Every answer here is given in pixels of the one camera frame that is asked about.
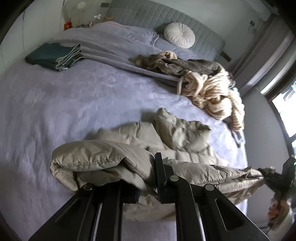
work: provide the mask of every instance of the gray blanket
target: gray blanket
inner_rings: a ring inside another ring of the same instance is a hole
[[[100,31],[97,26],[70,29],[52,41],[69,46],[81,42],[89,59],[60,73],[21,60],[0,76],[0,211],[23,241],[73,195],[50,174],[49,163],[55,148],[92,138],[100,128],[151,121],[161,107],[179,118],[208,125],[215,152],[228,160],[231,167],[247,167],[245,149],[237,148],[225,123],[194,106],[188,98],[176,95],[175,88],[139,74],[156,75],[134,66],[135,58],[162,50]],[[240,206],[243,212],[245,208],[246,205]],[[128,232],[140,229],[140,224],[136,224],[137,228],[130,222],[128,225],[123,224],[123,237],[135,240],[128,238]],[[159,229],[148,231],[143,224],[139,237],[171,237],[164,235],[164,230],[170,228],[155,225]]]

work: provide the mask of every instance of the pillow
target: pillow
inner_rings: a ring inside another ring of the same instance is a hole
[[[195,43],[193,31],[183,23],[170,23],[165,27],[166,40],[178,47],[188,49]]]
[[[92,28],[101,32],[116,34],[123,38],[137,40],[152,46],[154,46],[155,41],[159,38],[159,35],[152,29],[125,26],[112,21],[95,24]]]
[[[171,43],[166,41],[163,34],[159,35],[159,38],[155,42],[154,47],[160,49],[161,51],[172,51],[178,56],[178,58],[181,58],[184,60],[188,60],[188,59],[206,59],[206,60],[211,60],[211,61],[214,60],[214,59],[207,59],[206,57],[204,57],[202,54],[200,54],[197,51],[193,52],[193,51],[191,51],[191,49],[182,49],[180,47],[172,45]]]

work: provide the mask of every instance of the curtain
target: curtain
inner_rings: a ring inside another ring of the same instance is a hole
[[[287,50],[272,66],[272,68],[255,85],[261,94],[266,95],[289,71],[296,61],[296,38],[290,43]]]
[[[293,39],[285,21],[272,14],[248,50],[228,68],[242,96],[272,68]]]

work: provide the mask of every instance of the hand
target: hand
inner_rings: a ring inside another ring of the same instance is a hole
[[[271,207],[268,209],[269,222],[276,219],[278,216],[285,217],[289,208],[290,206],[286,200],[281,200],[279,205],[277,202],[272,202]]]

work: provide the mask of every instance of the window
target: window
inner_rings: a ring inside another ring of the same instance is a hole
[[[296,62],[266,95],[282,127],[290,155],[296,155]]]
[[[277,108],[289,137],[296,134],[296,80],[272,101]]]

